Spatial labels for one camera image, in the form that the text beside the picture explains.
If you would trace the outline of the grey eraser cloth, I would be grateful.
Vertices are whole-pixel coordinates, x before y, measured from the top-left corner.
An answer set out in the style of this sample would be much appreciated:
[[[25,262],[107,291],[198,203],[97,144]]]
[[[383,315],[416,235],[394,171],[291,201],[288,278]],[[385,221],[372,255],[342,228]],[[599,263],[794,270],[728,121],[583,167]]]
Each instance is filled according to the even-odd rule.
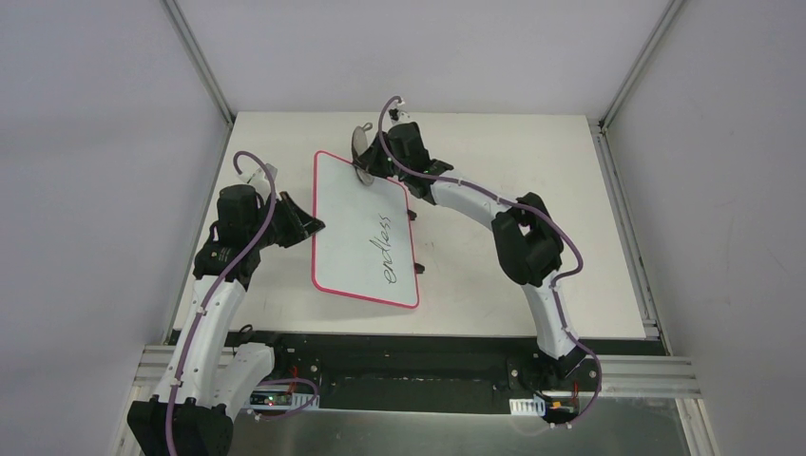
[[[354,129],[351,138],[352,165],[358,180],[365,186],[371,186],[374,183],[374,176],[361,167],[358,159],[370,148],[368,133],[371,132],[373,128],[372,123],[359,125]]]

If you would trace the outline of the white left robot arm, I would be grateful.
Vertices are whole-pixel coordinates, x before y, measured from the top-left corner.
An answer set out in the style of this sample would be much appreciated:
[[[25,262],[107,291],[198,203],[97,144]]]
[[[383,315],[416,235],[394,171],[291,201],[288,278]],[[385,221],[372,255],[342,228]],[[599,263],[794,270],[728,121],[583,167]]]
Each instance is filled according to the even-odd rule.
[[[218,217],[194,259],[190,308],[171,360],[151,397],[131,404],[126,422],[145,455],[225,455],[234,424],[263,380],[282,382],[286,354],[260,343],[219,367],[230,324],[269,246],[289,248],[324,229],[285,193],[263,197],[237,184],[219,192]]]

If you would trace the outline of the pink-framed whiteboard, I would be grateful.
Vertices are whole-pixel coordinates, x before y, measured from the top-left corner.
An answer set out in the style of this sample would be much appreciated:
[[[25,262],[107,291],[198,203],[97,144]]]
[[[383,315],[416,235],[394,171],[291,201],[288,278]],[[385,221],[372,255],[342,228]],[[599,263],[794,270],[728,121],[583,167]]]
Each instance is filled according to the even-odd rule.
[[[314,155],[312,281],[325,293],[415,309],[419,306],[409,197],[396,181],[361,183],[345,159]]]

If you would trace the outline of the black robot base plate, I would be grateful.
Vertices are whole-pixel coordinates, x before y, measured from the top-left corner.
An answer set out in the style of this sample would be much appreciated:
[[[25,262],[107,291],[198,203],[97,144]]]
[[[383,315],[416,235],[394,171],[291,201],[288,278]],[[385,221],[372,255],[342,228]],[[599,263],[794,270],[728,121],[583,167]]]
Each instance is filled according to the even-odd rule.
[[[230,332],[224,346],[274,349],[270,378],[305,378],[334,410],[508,414],[510,402],[592,392],[600,368],[580,350],[555,362],[528,337]]]

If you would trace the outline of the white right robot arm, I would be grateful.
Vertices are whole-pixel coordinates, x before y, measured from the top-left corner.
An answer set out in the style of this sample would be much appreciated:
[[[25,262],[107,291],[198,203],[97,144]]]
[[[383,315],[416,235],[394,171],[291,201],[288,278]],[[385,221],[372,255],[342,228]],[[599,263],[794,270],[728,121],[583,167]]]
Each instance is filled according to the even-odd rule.
[[[510,200],[466,179],[430,157],[416,123],[397,123],[372,136],[371,125],[354,129],[352,165],[366,186],[399,180],[417,199],[452,209],[490,229],[499,265],[521,286],[537,332],[539,373],[560,390],[577,377],[586,353],[570,325],[559,289],[562,253],[570,242],[558,232],[543,200],[534,193]]]

